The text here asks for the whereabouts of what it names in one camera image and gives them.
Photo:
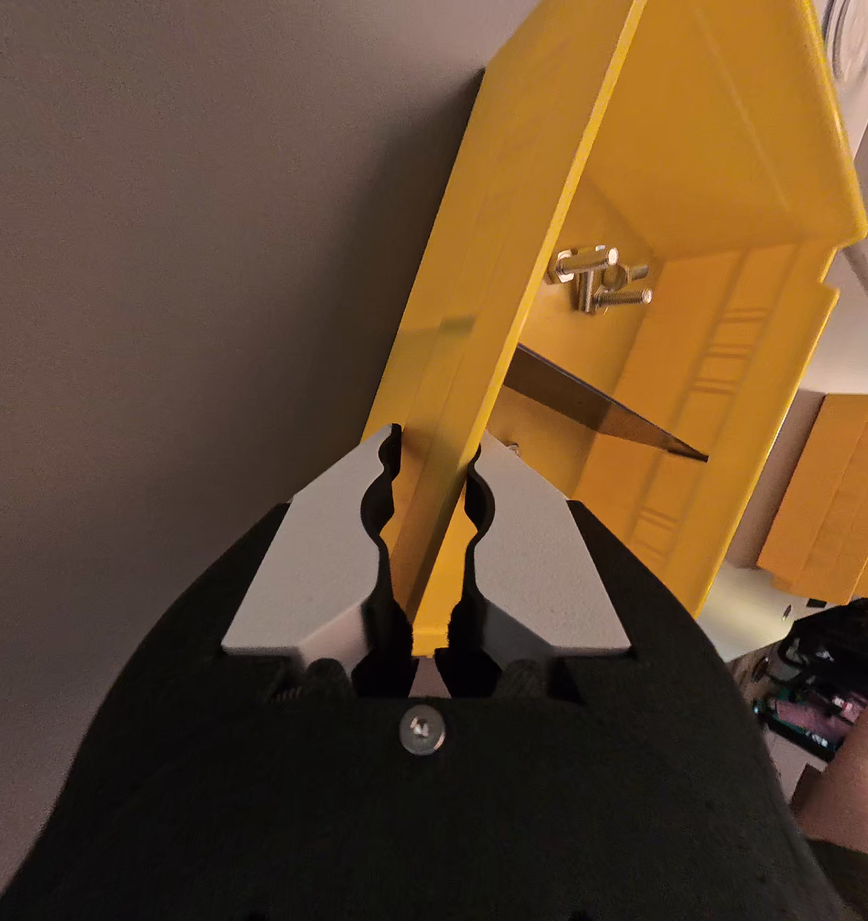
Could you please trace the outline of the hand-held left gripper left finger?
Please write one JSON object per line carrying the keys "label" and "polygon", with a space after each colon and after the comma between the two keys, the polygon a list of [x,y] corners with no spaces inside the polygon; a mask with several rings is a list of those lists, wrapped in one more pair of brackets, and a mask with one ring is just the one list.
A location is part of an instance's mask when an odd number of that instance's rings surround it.
{"label": "hand-held left gripper left finger", "polygon": [[292,497],[222,638],[225,653],[288,659],[301,672],[336,661],[358,695],[407,697],[413,631],[382,538],[401,447],[401,426],[384,425]]}

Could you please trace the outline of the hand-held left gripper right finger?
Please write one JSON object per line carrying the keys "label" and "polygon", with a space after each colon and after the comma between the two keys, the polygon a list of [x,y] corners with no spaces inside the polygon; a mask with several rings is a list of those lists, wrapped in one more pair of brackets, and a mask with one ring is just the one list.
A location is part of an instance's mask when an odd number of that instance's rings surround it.
{"label": "hand-held left gripper right finger", "polygon": [[632,650],[564,494],[483,435],[467,469],[460,600],[436,666],[451,697],[542,697],[568,659]]}

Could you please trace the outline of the yellow plastic bin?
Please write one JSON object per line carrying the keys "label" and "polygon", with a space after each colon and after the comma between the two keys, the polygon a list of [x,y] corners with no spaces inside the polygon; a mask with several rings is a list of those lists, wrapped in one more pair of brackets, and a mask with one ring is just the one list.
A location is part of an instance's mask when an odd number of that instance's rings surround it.
{"label": "yellow plastic bin", "polygon": [[757,558],[788,594],[868,597],[868,394],[829,394]]}

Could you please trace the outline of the yellow bin with divider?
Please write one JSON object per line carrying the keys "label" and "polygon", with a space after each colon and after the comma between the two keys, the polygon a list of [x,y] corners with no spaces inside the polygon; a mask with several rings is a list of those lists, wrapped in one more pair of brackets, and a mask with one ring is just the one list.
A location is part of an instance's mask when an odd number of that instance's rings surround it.
{"label": "yellow bin with divider", "polygon": [[[364,431],[403,428],[384,535],[414,651],[447,644],[486,431],[699,615],[867,229],[811,2],[536,6],[486,65]],[[549,280],[601,245],[649,304],[584,315]],[[518,344],[708,462],[509,390]]]}

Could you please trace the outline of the person's right forearm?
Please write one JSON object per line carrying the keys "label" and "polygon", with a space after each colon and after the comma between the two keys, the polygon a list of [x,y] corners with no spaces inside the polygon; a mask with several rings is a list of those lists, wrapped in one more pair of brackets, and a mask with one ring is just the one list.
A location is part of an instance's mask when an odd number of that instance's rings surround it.
{"label": "person's right forearm", "polygon": [[868,854],[868,707],[805,800],[798,828]]}

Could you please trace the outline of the green circuit board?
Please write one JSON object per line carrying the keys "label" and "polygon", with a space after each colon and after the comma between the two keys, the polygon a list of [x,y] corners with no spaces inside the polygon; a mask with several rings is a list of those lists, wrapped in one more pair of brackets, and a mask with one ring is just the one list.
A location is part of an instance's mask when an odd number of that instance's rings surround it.
{"label": "green circuit board", "polygon": [[760,724],[804,752],[830,763],[865,706],[821,687],[781,686],[757,697],[751,709]]}

